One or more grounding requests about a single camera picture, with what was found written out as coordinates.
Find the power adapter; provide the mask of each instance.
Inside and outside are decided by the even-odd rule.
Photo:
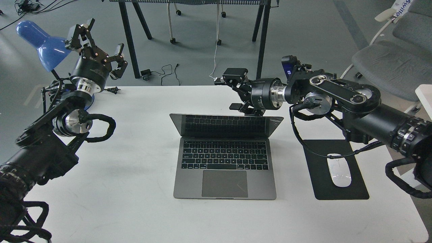
[[[18,7],[26,13],[37,11],[41,5],[38,3],[32,3],[30,0],[21,0],[18,3]]]
[[[150,76],[152,75],[152,72],[150,69],[145,69],[141,71],[141,76],[143,77],[143,80],[148,81]]]

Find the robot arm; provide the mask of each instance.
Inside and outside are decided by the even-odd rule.
[[[335,74],[322,69],[311,71],[310,65],[301,64],[294,56],[282,58],[282,65],[287,84],[278,78],[249,80],[247,69],[229,68],[215,85],[227,85],[236,91],[243,103],[232,104],[230,109],[246,115],[263,115],[265,110],[279,109],[283,102],[293,104],[291,121],[301,143],[294,116],[302,120],[326,117],[342,130],[347,141],[368,144],[373,138],[377,139],[379,142],[358,152],[385,144],[401,153],[404,159],[387,164],[387,176],[410,195],[432,198],[432,192],[415,190],[392,171],[396,166],[415,163],[416,180],[432,190],[431,122],[381,104],[380,92],[374,86],[337,79]],[[314,115],[302,114],[299,112],[302,109]],[[334,111],[341,112],[342,119],[337,118]]]
[[[68,79],[71,83],[63,84],[66,79],[59,79],[55,83],[58,87],[54,85],[48,89],[51,92],[49,109],[17,138],[16,144],[21,149],[0,165],[0,241],[28,242],[37,234],[49,242],[51,234],[42,229],[48,215],[48,205],[24,201],[24,197],[34,185],[44,185],[50,179],[64,176],[71,170],[78,163],[79,158],[75,153],[84,141],[105,141],[114,133],[116,124],[113,118],[89,114],[86,107],[91,105],[94,93],[104,90],[110,74],[113,78],[123,75],[127,62],[121,55],[123,44],[118,45],[117,53],[112,57],[95,45],[90,35],[93,23],[94,19],[87,25],[71,28],[72,34],[65,44],[79,53],[79,59]],[[112,70],[112,61],[118,63],[115,70]],[[109,124],[106,135],[88,137],[94,119]],[[66,145],[54,133],[74,139]],[[29,207],[42,208],[36,222],[27,212]],[[13,230],[29,232],[14,236],[11,234]]]

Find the chair seat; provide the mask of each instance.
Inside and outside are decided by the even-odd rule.
[[[376,42],[352,57],[354,66],[379,89],[418,101],[416,88],[432,84],[432,63],[389,41]]]

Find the blue lamp shade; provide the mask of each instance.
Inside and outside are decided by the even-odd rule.
[[[70,50],[64,47],[65,38],[50,36],[32,21],[21,21],[16,26],[16,32],[36,48],[39,59],[48,72],[70,53]]]

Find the laptop trackpad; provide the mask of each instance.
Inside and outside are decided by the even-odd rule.
[[[202,196],[212,198],[247,198],[248,181],[246,171],[203,171]]]

